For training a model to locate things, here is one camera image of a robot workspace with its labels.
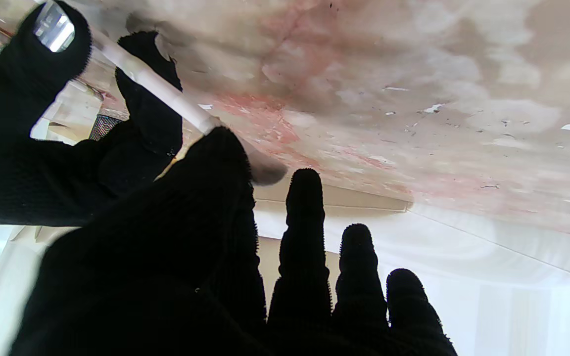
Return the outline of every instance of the black knit glove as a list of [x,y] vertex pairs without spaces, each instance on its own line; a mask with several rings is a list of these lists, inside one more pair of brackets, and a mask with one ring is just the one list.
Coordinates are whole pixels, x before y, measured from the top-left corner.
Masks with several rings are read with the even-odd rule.
[[383,355],[456,355],[413,272],[394,270],[386,279],[386,290],[387,302],[369,229],[362,224],[347,227],[342,234],[340,276],[335,284],[334,329],[353,343]]
[[49,103],[70,79],[85,70],[92,43],[88,23],[81,13],[62,1],[57,1],[57,4],[74,25],[75,36],[68,48],[52,52],[34,35],[37,17],[45,6],[42,4],[23,20],[0,54],[0,69],[12,79],[18,90]]
[[[164,59],[155,46],[157,35],[157,32],[136,32],[121,38],[118,44],[182,90],[175,63]],[[175,156],[182,147],[182,117],[140,84],[134,83],[120,68],[116,69],[116,82],[129,109],[130,119],[142,134],[147,148]]]
[[274,285],[268,323],[328,324],[331,317],[329,269],[325,266],[321,178],[313,169],[294,172],[287,205],[287,230],[279,253],[281,277]]

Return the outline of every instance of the metal mesh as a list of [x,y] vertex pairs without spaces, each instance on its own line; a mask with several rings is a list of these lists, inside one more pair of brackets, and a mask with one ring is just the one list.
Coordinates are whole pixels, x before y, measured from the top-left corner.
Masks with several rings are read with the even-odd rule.
[[89,133],[89,139],[100,140],[120,122],[122,121],[114,119],[113,117],[96,115],[94,126],[91,128],[91,133]]

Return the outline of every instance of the gloved hand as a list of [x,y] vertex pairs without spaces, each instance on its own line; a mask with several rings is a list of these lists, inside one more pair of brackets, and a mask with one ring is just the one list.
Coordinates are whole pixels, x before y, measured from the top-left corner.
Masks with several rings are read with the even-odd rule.
[[45,6],[41,4],[23,20],[0,54],[0,69],[16,84],[17,90],[49,103],[70,79],[85,70],[92,45],[88,23],[81,13],[62,1],[56,3],[74,25],[75,36],[68,48],[52,52],[34,35],[37,17]]
[[[384,300],[378,257],[365,225],[351,225],[342,235],[341,273],[332,313],[324,256],[323,189],[314,170],[294,173],[286,204],[281,277],[274,286],[268,318],[269,329],[280,336],[274,349],[287,354],[305,344],[333,347],[342,354],[456,355],[414,273],[407,269],[391,272]],[[342,339],[334,338],[335,334]],[[339,340],[348,343],[341,345]]]
[[74,25],[69,47],[54,53],[34,35],[37,6],[0,54],[0,145],[27,139],[36,121],[70,79],[81,74],[91,53],[91,34],[83,16],[57,1]]
[[[156,36],[157,32],[136,32],[121,38],[118,44],[182,90],[175,63],[161,56],[155,45]],[[116,69],[116,82],[129,109],[130,119],[143,136],[147,148],[158,154],[175,156],[182,147],[182,117],[140,84],[134,83],[120,68]]]

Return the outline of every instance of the stained ceiling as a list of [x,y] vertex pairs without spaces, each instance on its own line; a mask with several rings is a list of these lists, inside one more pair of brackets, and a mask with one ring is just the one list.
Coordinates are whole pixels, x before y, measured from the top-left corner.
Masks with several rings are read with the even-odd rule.
[[75,3],[160,30],[186,92],[292,169],[570,233],[570,1]]

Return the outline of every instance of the fingertip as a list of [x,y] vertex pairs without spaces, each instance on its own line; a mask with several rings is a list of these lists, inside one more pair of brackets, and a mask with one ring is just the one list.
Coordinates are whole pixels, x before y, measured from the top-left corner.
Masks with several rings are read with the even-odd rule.
[[294,172],[289,184],[286,204],[306,210],[323,206],[323,183],[319,174],[310,168]]
[[348,253],[349,250],[357,248],[361,250],[373,250],[373,237],[369,228],[363,223],[353,223],[344,229],[342,233],[342,243],[340,245],[340,255]]
[[391,298],[397,297],[398,294],[416,295],[427,299],[424,286],[419,281],[417,275],[405,268],[398,268],[388,274],[386,278],[386,293],[389,302]]

